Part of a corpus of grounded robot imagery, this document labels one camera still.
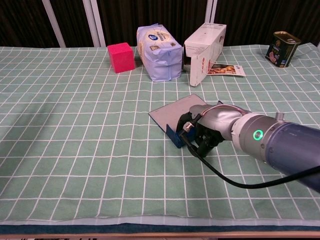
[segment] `can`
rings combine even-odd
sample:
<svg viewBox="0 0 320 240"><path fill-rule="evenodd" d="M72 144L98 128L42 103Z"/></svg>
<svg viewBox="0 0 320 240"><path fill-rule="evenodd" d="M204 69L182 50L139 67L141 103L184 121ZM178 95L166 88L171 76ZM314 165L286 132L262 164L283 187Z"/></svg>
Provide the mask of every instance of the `can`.
<svg viewBox="0 0 320 240"><path fill-rule="evenodd" d="M301 40L286 31L273 33L273 41L270 44L265 57L280 68L289 66L289 63Z"/></svg>

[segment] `open box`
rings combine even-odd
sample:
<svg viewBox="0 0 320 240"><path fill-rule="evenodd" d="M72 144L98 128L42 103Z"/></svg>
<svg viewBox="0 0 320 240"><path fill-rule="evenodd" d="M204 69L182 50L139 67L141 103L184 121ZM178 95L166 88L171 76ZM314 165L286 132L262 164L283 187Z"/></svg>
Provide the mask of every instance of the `open box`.
<svg viewBox="0 0 320 240"><path fill-rule="evenodd" d="M222 52L227 25L204 23L184 41L183 69L196 87L208 74Z"/></svg>

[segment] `pink sponge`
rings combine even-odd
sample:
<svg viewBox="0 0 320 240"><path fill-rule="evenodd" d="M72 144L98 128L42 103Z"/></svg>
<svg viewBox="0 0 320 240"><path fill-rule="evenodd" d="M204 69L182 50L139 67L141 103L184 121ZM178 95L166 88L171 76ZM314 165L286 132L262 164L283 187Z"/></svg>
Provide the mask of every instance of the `pink sponge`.
<svg viewBox="0 0 320 240"><path fill-rule="evenodd" d="M116 74L135 69L134 52L128 43L109 45L107 48Z"/></svg>

